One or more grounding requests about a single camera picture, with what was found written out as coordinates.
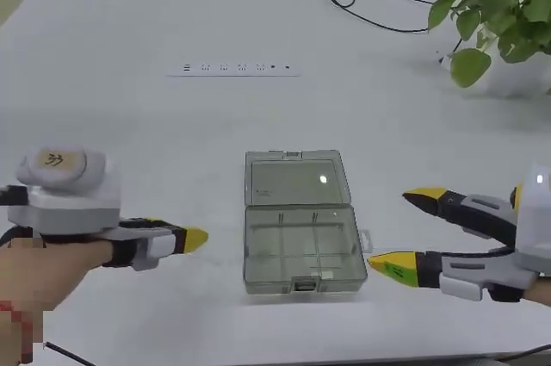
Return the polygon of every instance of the wrist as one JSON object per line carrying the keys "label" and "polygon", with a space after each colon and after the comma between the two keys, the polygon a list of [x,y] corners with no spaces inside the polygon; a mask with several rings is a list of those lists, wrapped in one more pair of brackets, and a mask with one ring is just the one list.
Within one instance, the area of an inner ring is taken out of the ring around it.
{"label": "wrist", "polygon": [[21,331],[11,313],[0,312],[0,366],[16,366],[21,359]]}

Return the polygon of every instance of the power strip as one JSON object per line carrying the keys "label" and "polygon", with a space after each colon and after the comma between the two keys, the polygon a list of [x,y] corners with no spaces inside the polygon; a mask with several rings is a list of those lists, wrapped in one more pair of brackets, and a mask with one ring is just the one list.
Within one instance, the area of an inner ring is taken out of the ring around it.
{"label": "power strip", "polygon": [[174,77],[297,77],[300,76],[289,63],[275,62],[201,62],[183,63],[170,70]]}

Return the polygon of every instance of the clear plastic box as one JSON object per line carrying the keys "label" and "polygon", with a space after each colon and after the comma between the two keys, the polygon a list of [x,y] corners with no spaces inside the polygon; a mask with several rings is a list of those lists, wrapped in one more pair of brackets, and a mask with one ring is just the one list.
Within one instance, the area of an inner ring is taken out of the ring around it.
{"label": "clear plastic box", "polygon": [[338,151],[248,152],[247,293],[356,292],[367,280]]}

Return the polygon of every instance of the red bracelet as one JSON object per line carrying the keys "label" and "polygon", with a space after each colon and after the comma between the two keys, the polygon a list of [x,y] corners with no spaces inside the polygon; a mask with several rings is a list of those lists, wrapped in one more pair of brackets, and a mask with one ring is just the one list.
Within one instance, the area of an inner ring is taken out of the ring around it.
{"label": "red bracelet", "polygon": [[[22,334],[30,333],[31,343],[30,347],[22,347],[23,353],[21,354],[21,363],[29,364],[33,361],[33,323],[23,319],[23,312],[14,310],[11,303],[7,301],[0,301],[0,312],[11,312],[11,321],[12,323],[21,324]],[[26,340],[22,341],[22,345],[26,346]]]}

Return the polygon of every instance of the white table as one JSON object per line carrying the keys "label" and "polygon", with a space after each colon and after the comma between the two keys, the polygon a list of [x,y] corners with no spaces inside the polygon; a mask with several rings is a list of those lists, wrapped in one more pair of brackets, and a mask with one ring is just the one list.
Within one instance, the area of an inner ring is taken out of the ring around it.
{"label": "white table", "polygon": [[[402,28],[426,23],[421,4],[357,6]],[[82,143],[124,165],[125,216],[211,233],[196,257],[154,271],[90,273],[46,317],[45,338],[98,366],[367,362],[548,343],[551,309],[530,303],[461,301],[376,273],[353,297],[309,303],[253,299],[241,282],[249,150],[340,150],[376,247],[496,245],[400,197],[429,184],[506,197],[533,159],[551,163],[549,102],[458,90],[434,60],[452,31],[392,34],[327,0],[26,0],[0,29],[0,180],[29,145]],[[302,76],[164,75],[185,59],[285,59]],[[72,364],[51,351],[35,359]]]}

